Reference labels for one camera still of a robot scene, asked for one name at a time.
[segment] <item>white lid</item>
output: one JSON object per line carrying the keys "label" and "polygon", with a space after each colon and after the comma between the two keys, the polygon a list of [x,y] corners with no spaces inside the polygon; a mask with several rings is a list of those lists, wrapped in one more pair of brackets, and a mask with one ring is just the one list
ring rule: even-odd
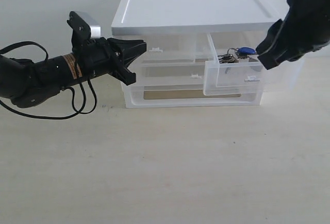
{"label": "white lid", "polygon": [[121,0],[112,34],[266,30],[277,20],[264,0]]}

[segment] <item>blue key fob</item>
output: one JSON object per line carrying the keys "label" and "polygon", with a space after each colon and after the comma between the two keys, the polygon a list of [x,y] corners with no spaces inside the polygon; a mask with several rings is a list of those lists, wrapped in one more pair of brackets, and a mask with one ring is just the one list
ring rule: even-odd
{"label": "blue key fob", "polygon": [[257,51],[255,49],[249,47],[242,47],[237,50],[237,52],[241,55],[256,55]]}

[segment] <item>table surface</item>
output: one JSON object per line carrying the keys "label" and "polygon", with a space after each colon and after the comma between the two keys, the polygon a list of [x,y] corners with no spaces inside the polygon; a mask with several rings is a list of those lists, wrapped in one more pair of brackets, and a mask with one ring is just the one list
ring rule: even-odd
{"label": "table surface", "polygon": [[[329,69],[307,59],[258,107],[125,109],[104,76],[91,115],[0,109],[0,223],[327,223]],[[27,111],[65,115],[70,98]]]}

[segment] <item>white table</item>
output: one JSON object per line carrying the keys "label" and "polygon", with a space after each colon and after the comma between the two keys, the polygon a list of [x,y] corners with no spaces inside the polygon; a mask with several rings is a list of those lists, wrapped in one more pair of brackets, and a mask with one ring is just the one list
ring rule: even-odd
{"label": "white table", "polygon": [[[0,109],[0,223],[327,223],[329,71],[307,59],[260,107],[129,110],[105,76],[88,116]],[[30,112],[67,114],[70,93]]]}

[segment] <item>plastic drawer unit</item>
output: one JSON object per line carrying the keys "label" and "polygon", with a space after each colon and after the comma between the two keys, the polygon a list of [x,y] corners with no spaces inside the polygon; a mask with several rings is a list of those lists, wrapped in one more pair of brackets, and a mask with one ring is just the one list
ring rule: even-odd
{"label": "plastic drawer unit", "polygon": [[257,57],[220,63],[230,48],[255,48],[279,19],[264,0],[121,0],[112,23],[119,39],[143,39],[129,69],[128,108],[259,105],[266,91],[292,87],[303,60],[266,71]]}

